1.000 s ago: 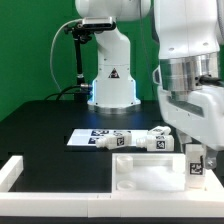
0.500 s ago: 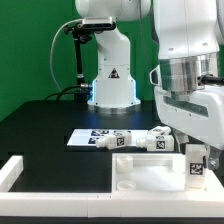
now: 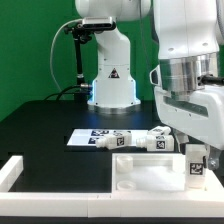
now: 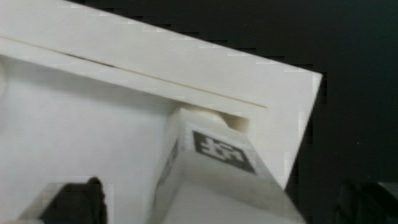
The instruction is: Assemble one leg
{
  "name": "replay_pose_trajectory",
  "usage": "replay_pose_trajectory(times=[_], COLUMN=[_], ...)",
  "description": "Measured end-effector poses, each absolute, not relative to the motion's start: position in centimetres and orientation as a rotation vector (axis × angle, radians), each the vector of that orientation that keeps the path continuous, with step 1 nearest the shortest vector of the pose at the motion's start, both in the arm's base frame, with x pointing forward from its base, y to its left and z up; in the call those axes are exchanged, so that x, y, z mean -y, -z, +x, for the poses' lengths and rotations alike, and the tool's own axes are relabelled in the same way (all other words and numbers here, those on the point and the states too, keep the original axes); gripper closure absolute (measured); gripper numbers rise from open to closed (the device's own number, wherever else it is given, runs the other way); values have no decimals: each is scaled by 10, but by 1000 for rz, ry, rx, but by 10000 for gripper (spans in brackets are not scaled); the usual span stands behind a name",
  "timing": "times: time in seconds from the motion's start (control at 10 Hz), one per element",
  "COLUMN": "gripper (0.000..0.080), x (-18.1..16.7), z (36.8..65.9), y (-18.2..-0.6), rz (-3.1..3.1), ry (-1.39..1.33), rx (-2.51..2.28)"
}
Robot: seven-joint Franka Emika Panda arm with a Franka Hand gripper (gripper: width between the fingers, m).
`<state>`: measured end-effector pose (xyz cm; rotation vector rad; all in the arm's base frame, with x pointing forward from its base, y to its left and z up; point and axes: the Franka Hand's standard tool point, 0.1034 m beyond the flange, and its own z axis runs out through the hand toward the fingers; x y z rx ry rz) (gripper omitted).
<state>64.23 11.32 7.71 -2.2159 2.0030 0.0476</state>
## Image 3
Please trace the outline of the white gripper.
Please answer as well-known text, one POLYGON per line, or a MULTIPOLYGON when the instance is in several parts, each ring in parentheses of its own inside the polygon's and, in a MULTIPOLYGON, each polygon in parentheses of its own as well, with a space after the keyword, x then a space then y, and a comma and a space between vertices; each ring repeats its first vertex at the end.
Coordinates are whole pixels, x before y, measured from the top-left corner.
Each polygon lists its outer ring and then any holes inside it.
POLYGON ((176 101, 162 89, 160 68, 150 73, 155 102, 161 122, 174 130, 178 151, 186 153, 191 136, 207 146, 207 167, 219 168, 220 150, 224 150, 224 87, 206 85, 189 95, 188 101, 176 101))

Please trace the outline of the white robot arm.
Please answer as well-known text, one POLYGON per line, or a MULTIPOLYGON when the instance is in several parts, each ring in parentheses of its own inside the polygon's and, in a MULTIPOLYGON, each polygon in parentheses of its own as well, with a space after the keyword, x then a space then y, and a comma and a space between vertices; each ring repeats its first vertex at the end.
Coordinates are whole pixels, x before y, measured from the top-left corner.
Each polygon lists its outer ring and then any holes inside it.
POLYGON ((75 0, 81 28, 94 34, 98 73, 88 101, 92 109, 138 106, 130 73, 137 47, 117 28, 119 22, 152 17, 159 46, 154 94, 162 123, 205 144, 206 165, 219 167, 224 150, 224 79, 218 76, 217 31, 222 0, 75 0))

